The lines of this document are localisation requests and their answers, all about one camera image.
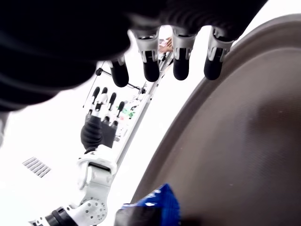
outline black fingertip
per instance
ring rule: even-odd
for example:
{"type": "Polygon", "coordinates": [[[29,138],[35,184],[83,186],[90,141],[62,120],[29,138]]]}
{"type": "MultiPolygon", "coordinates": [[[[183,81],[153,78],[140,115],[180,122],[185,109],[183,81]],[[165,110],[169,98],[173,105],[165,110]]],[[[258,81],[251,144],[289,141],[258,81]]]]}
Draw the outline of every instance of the black fingertip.
{"type": "Polygon", "coordinates": [[[222,62],[219,58],[215,58],[213,61],[210,61],[208,57],[205,61],[204,74],[208,80],[216,80],[222,71],[222,62]]]}

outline black cable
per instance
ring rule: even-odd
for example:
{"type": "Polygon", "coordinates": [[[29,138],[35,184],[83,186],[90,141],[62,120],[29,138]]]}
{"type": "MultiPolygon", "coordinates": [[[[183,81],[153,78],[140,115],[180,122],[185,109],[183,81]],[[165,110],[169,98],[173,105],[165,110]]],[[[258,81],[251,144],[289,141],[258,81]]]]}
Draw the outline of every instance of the black cable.
{"type": "MultiPolygon", "coordinates": [[[[102,72],[106,73],[106,74],[109,75],[109,76],[112,76],[111,73],[106,72],[106,71],[103,70],[103,69],[102,69],[102,72]]],[[[131,83],[128,83],[127,85],[133,87],[133,89],[138,89],[138,90],[140,90],[140,88],[139,88],[138,86],[134,86],[134,85],[132,85],[131,83]]]]}

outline black object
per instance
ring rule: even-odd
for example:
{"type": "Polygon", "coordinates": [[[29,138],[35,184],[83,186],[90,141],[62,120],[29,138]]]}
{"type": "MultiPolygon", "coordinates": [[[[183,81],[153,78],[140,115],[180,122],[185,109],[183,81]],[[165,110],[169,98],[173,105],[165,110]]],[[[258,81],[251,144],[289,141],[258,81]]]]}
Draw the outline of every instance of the black object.
{"type": "Polygon", "coordinates": [[[124,108],[125,103],[123,101],[120,102],[119,107],[118,107],[118,114],[117,114],[117,118],[119,118],[120,113],[122,112],[123,108],[124,108]]]}
{"type": "Polygon", "coordinates": [[[112,61],[112,65],[111,73],[115,85],[118,87],[125,87],[129,80],[126,63],[119,65],[118,61],[112,61]]]}
{"type": "Polygon", "coordinates": [[[104,87],[104,88],[103,88],[103,91],[102,91],[102,94],[103,94],[103,93],[108,93],[108,88],[104,87]]]}
{"type": "Polygon", "coordinates": [[[45,219],[50,226],[78,226],[63,207],[52,211],[45,219]]]}
{"type": "Polygon", "coordinates": [[[189,73],[189,60],[186,60],[186,49],[181,48],[179,59],[174,58],[174,77],[177,80],[185,80],[189,73]]]}
{"type": "Polygon", "coordinates": [[[97,86],[92,94],[92,97],[94,97],[92,104],[94,104],[99,92],[100,92],[100,88],[97,86]]]}
{"type": "Polygon", "coordinates": [[[110,104],[109,111],[112,110],[112,106],[113,106],[113,104],[115,102],[116,96],[117,96],[116,93],[112,93],[110,101],[109,101],[109,104],[110,104]]]}
{"type": "Polygon", "coordinates": [[[86,118],[80,132],[80,140],[87,151],[95,150],[99,145],[112,148],[117,127],[111,127],[100,118],[91,115],[86,118]]]}
{"type": "Polygon", "coordinates": [[[208,80],[216,80],[222,71],[222,62],[220,62],[219,57],[214,57],[213,61],[210,61],[206,57],[204,66],[204,75],[208,80]]]}
{"type": "Polygon", "coordinates": [[[160,76],[159,64],[157,61],[143,63],[144,76],[147,81],[155,82],[160,76]]]}

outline dark brown object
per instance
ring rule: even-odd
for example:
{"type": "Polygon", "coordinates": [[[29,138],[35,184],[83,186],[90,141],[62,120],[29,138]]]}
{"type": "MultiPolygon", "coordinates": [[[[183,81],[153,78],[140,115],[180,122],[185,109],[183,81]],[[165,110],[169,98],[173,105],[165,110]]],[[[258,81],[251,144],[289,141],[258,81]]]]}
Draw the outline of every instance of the dark brown object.
{"type": "Polygon", "coordinates": [[[301,15],[256,28],[198,85],[132,202],[163,183],[183,225],[300,225],[301,15]]]}

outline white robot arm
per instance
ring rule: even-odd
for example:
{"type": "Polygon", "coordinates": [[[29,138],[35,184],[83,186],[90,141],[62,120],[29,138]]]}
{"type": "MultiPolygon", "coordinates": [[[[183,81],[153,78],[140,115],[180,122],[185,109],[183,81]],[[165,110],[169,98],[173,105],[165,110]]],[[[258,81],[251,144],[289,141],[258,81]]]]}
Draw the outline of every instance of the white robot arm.
{"type": "MultiPolygon", "coordinates": [[[[162,71],[161,77],[163,71],[169,66],[172,59],[173,55],[169,53],[166,60],[160,63],[159,66],[162,71]]],[[[73,202],[59,207],[47,216],[39,216],[36,220],[29,222],[30,225],[91,226],[100,224],[105,220],[108,213],[107,197],[115,174],[117,173],[118,166],[123,160],[130,141],[141,123],[159,82],[160,79],[155,83],[145,84],[142,88],[145,90],[143,92],[143,98],[137,99],[140,103],[137,107],[135,117],[131,119],[133,120],[132,127],[128,129],[127,135],[123,138],[124,143],[120,153],[117,156],[112,156],[111,143],[106,143],[105,145],[96,142],[95,146],[93,146],[94,140],[91,139],[90,136],[87,136],[89,142],[87,142],[86,145],[82,140],[87,151],[77,161],[79,170],[78,194],[74,197],[73,202]]],[[[117,110],[114,110],[111,106],[115,101],[116,93],[112,94],[109,101],[107,92],[102,91],[102,94],[99,93],[100,88],[97,87],[91,98],[92,104],[86,116],[86,121],[92,118],[94,122],[101,123],[104,127],[107,126],[110,127],[110,129],[117,129],[119,115],[125,103],[121,102],[117,110]],[[106,122],[107,116],[110,117],[110,123],[106,122]]]]}

